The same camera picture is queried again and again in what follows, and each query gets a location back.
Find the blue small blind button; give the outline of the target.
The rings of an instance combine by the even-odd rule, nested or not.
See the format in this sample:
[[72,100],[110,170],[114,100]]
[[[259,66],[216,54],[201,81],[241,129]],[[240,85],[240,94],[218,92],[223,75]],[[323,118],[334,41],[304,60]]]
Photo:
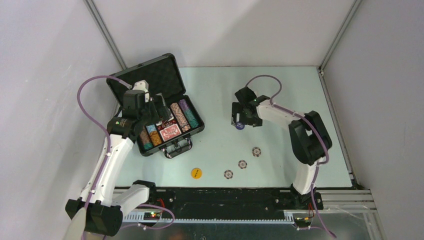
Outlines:
[[243,129],[245,128],[245,124],[244,124],[244,123],[242,123],[242,122],[237,122],[237,123],[235,124],[235,128],[236,128],[237,130],[243,130]]

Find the red playing card deck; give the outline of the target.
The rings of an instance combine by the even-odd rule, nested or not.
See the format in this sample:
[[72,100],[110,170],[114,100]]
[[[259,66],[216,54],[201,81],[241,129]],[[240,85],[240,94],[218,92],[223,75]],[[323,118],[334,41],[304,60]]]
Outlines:
[[164,142],[167,142],[182,134],[180,127],[177,124],[169,125],[159,131],[159,134]]

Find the black poker set case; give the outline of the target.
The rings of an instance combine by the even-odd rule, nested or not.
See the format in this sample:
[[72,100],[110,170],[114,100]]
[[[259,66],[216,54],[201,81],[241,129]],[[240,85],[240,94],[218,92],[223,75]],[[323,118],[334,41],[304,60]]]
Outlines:
[[166,158],[172,159],[192,148],[191,137],[201,132],[205,124],[186,95],[173,54],[165,53],[112,76],[132,87],[139,81],[147,85],[148,103],[158,122],[145,125],[137,137],[139,151],[144,157],[162,151]]

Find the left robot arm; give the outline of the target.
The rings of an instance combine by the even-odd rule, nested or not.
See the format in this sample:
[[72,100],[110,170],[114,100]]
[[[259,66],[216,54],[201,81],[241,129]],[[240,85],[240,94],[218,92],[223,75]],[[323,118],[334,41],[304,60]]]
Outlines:
[[71,224],[65,240],[80,240],[85,232],[113,237],[124,216],[149,198],[150,189],[142,183],[133,184],[117,197],[113,193],[123,163],[144,127],[169,120],[170,110],[161,94],[128,90],[121,113],[102,127],[105,144],[94,172],[80,196],[66,203]]

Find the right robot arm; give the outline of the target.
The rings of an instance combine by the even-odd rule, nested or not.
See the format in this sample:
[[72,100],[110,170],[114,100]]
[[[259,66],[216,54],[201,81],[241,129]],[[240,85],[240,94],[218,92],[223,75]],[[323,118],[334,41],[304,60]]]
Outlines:
[[268,121],[288,130],[292,151],[298,160],[292,187],[299,195],[312,192],[318,169],[329,162],[329,149],[333,145],[320,114],[284,108],[268,96],[256,96],[247,86],[234,95],[237,101],[231,107],[232,125],[260,127]]

